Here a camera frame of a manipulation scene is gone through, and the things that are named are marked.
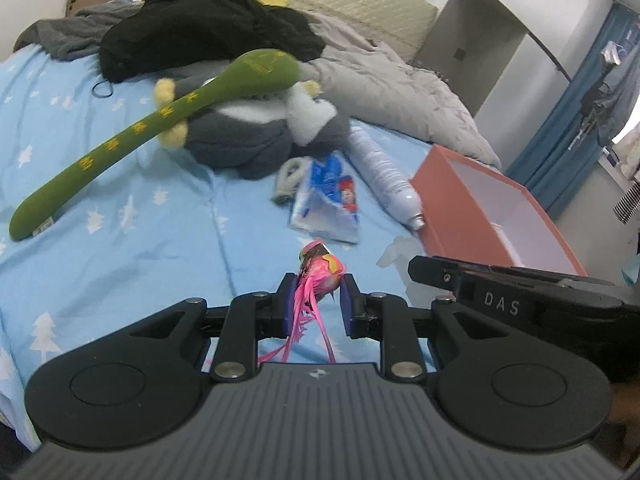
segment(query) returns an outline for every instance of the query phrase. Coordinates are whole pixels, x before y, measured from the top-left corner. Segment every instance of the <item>curtain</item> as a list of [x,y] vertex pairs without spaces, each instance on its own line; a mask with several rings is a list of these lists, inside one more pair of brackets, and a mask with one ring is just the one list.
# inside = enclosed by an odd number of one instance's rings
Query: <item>curtain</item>
[[564,95],[506,171],[508,177],[529,189],[552,219],[560,216],[593,171],[602,152],[598,137],[611,139],[617,134],[600,129],[598,135],[588,135],[569,150],[584,119],[581,113],[582,98],[602,78],[600,52],[609,41],[614,41],[631,53],[640,40],[639,23],[636,13],[620,4],[612,6],[598,37]]

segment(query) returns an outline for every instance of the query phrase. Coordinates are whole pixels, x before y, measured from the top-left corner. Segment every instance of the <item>stuffed animal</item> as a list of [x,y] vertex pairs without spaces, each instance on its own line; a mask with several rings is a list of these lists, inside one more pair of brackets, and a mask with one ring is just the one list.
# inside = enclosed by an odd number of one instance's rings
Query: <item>stuffed animal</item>
[[[186,76],[159,80],[156,106],[163,108],[196,90],[224,67],[224,62],[204,62],[185,67],[185,72],[173,70],[171,74]],[[253,180],[275,173],[292,156],[326,156],[344,146],[348,135],[349,118],[297,83],[278,94],[204,108],[158,138],[166,148],[186,148],[214,170],[238,168],[240,176]]]

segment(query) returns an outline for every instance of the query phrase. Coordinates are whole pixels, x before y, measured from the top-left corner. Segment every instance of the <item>green plush toy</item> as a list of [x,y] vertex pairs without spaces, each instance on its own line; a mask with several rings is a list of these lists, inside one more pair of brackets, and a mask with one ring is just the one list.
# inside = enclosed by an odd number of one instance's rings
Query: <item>green plush toy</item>
[[298,62],[280,50],[253,50],[238,57],[213,81],[122,130],[28,196],[9,223],[14,241],[53,224],[68,200],[103,171],[201,108],[212,104],[286,90],[300,79]]

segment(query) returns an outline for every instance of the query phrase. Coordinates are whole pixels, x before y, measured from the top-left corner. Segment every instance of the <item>metal screw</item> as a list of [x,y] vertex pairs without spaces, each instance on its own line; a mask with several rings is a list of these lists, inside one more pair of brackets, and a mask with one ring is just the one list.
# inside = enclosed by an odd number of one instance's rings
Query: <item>metal screw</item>
[[224,361],[223,363],[216,365],[213,371],[219,377],[224,377],[225,379],[237,379],[246,373],[246,368],[242,363]]
[[413,379],[421,375],[423,372],[422,367],[418,363],[412,361],[400,361],[393,364],[391,367],[391,373],[396,377],[402,379]]
[[436,301],[440,303],[453,303],[454,298],[449,294],[439,294],[436,296]]

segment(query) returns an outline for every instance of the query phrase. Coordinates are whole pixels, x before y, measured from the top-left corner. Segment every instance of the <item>orange box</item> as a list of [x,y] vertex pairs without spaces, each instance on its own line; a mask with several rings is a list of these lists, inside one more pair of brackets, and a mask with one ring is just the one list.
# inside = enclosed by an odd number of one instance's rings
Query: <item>orange box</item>
[[531,193],[482,164],[433,146],[411,180],[422,199],[429,256],[586,276]]

